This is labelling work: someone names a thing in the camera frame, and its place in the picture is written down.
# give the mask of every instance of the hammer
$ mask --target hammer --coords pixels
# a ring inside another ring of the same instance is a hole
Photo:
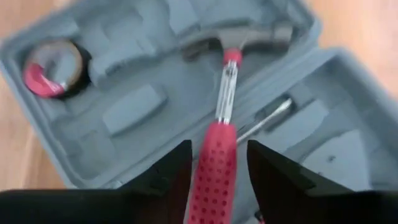
[[[193,179],[188,223],[231,223],[236,179],[236,129],[230,124],[238,69],[248,49],[287,50],[293,35],[287,23],[272,29],[250,26],[226,27],[194,35],[182,49],[185,59],[194,60],[203,51],[221,46],[224,69],[216,107],[216,121],[205,134]]]

